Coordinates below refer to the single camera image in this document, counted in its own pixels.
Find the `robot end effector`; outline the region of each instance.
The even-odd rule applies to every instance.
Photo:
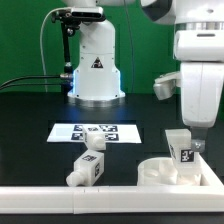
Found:
[[[203,152],[208,128],[215,123],[224,82],[224,3],[220,0],[141,0],[156,23],[176,24],[174,55],[180,72],[155,80],[160,100],[181,87],[182,117],[191,127],[191,148]]]

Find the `white block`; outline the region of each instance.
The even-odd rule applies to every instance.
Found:
[[[105,133],[98,125],[83,125],[83,140],[88,149],[106,149]]]

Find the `black surface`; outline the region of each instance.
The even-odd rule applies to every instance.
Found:
[[[66,186],[83,143],[47,143],[55,123],[136,124],[142,144],[107,144],[105,171],[96,185],[136,185],[137,166],[169,156],[165,129],[184,128],[178,96],[128,95],[124,105],[88,109],[67,104],[59,93],[0,94],[0,186]],[[209,130],[202,155],[224,176],[224,122]],[[5,223],[224,223],[223,213],[135,213],[92,215],[0,215]]]

